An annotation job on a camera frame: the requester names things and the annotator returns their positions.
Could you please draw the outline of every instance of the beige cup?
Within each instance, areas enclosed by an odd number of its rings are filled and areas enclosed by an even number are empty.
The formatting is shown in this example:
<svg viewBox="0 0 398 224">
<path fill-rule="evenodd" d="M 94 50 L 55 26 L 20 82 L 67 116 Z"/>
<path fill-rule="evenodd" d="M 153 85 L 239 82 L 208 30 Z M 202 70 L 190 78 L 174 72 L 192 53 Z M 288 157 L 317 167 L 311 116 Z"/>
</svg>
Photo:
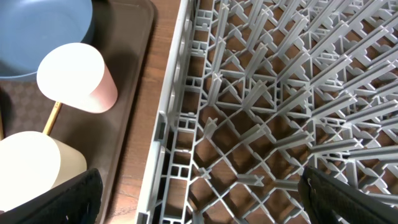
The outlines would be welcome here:
<svg viewBox="0 0 398 224">
<path fill-rule="evenodd" d="M 76 149 L 26 131 L 0 141 L 0 210 L 8 211 L 87 170 Z"/>
<path fill-rule="evenodd" d="M 39 65 L 37 84 L 47 98 L 90 113 L 109 110 L 118 98 L 102 55 L 88 44 L 51 51 Z"/>
</svg>

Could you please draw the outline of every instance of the utensil handle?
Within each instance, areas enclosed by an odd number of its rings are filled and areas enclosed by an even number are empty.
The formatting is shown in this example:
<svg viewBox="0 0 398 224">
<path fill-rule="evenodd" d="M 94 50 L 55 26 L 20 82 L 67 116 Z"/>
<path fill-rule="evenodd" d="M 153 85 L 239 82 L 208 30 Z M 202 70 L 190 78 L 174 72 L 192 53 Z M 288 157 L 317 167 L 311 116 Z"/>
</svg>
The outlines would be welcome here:
<svg viewBox="0 0 398 224">
<path fill-rule="evenodd" d="M 52 108 L 52 111 L 50 113 L 49 119 L 47 120 L 47 123 L 45 124 L 43 133 L 46 135 L 50 135 L 52 127 L 54 126 L 55 120 L 57 119 L 57 116 L 60 112 L 62 103 L 60 102 L 55 102 L 54 107 Z"/>
</svg>

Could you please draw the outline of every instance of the brown tray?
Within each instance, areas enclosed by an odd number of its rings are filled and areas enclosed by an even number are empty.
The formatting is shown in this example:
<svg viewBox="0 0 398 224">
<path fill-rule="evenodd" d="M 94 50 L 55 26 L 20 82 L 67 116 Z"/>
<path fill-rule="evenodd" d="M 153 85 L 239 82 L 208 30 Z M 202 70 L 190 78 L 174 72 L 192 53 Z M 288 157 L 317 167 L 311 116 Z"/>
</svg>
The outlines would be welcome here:
<svg viewBox="0 0 398 224">
<path fill-rule="evenodd" d="M 102 53 L 119 98 L 102 114 L 63 105 L 51 137 L 79 150 L 86 157 L 88 168 L 99 170 L 104 191 L 97 222 L 103 223 L 155 8 L 149 0 L 93 1 L 93 7 L 93 46 Z M 52 100 L 41 94 L 36 82 L 0 82 L 5 136 L 21 131 L 43 131 L 53 105 Z"/>
</svg>

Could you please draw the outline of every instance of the wooden surface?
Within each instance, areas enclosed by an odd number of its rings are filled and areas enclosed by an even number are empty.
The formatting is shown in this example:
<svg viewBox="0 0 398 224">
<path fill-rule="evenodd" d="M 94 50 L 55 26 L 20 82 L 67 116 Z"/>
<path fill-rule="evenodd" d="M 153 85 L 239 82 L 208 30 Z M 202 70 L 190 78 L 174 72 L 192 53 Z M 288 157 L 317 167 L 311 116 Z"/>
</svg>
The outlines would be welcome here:
<svg viewBox="0 0 398 224">
<path fill-rule="evenodd" d="M 179 0 L 152 2 L 157 9 L 155 24 L 142 66 L 127 143 L 119 163 L 106 223 L 132 223 L 134 220 L 180 5 Z"/>
</svg>

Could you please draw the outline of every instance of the gray plastic dish rack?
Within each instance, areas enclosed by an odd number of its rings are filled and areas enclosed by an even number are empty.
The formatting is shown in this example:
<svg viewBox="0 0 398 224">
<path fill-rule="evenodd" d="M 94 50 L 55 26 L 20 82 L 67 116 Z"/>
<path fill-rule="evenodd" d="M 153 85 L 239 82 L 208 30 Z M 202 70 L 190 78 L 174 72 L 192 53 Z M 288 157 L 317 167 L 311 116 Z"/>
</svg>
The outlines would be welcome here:
<svg viewBox="0 0 398 224">
<path fill-rule="evenodd" d="M 397 206 L 397 8 L 181 0 L 135 222 L 309 223 L 305 166 Z"/>
</svg>

